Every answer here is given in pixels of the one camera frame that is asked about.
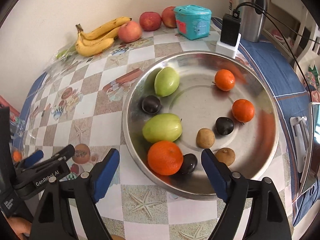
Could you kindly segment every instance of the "blue gripper pad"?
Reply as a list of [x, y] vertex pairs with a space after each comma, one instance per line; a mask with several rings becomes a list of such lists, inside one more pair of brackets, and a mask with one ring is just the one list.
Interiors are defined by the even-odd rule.
[[217, 197], [226, 202], [228, 200], [227, 182], [222, 177], [217, 166], [215, 165], [214, 159], [217, 163], [219, 163], [210, 149], [204, 149], [202, 151], [201, 164], [204, 168], [204, 171], [207, 174], [210, 183], [217, 194]]
[[120, 163], [120, 154], [118, 150], [111, 149], [102, 162], [97, 163], [94, 167], [101, 169], [100, 175], [94, 183], [93, 201], [97, 203], [100, 199], [104, 198], [107, 190], [110, 186], [111, 180], [116, 172], [116, 169]]
[[29, 157], [27, 157], [26, 159], [24, 159], [23, 166], [24, 166], [25, 169], [29, 168], [33, 164], [35, 164], [39, 160], [41, 160], [42, 158], [43, 158], [43, 151], [38, 150], [35, 153], [33, 153], [32, 155], [30, 155]]

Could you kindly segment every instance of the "white wall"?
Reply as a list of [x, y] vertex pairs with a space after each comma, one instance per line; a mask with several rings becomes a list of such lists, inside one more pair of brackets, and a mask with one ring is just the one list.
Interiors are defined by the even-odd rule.
[[19, 0], [0, 29], [0, 95], [21, 110], [34, 80], [61, 47], [119, 16], [138, 20], [144, 11], [197, 4], [221, 17], [228, 0]]

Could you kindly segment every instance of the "teal plastic box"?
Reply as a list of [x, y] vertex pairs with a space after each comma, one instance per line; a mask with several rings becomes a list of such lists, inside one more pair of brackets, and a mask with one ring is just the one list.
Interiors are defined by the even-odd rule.
[[209, 35], [211, 11], [197, 5], [184, 5], [174, 8], [178, 32], [189, 40]]

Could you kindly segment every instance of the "human hand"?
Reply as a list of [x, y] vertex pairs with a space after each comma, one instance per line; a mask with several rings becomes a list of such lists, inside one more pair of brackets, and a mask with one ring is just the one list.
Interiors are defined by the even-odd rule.
[[8, 224], [11, 226], [12, 230], [21, 240], [26, 239], [24, 234], [30, 234], [31, 223], [29, 221], [19, 217], [10, 217], [6, 218], [6, 220]]

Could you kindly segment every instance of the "checkered tablecloth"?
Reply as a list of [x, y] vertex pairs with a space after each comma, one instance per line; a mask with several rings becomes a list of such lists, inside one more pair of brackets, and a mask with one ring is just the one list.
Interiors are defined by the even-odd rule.
[[[220, 30], [213, 23], [210, 35], [196, 41], [162, 26], [153, 32], [143, 32], [138, 41], [129, 44], [117, 41], [111, 49], [94, 57], [74, 55], [56, 63], [48, 70], [31, 103], [23, 138], [24, 154], [41, 149], [44, 159], [48, 159], [68, 144], [88, 145], [90, 160], [77, 164], [71, 178], [81, 171], [90, 171], [110, 148], [116, 148], [120, 152], [120, 165], [105, 198], [97, 203], [109, 232], [127, 240], [207, 239], [221, 216], [223, 201], [188, 200], [156, 186], [131, 158], [121, 116], [137, 68], [142, 72], [162, 57], [178, 52], [214, 52], [219, 36]], [[250, 67], [239, 51], [236, 59]], [[273, 180], [292, 224], [289, 157], [279, 127], [276, 154], [261, 178], [268, 176]], [[76, 163], [70, 159], [68, 165]], [[77, 233], [84, 239], [76, 204], [74, 201], [70, 204]], [[242, 239], [250, 206], [248, 199], [235, 239]]]

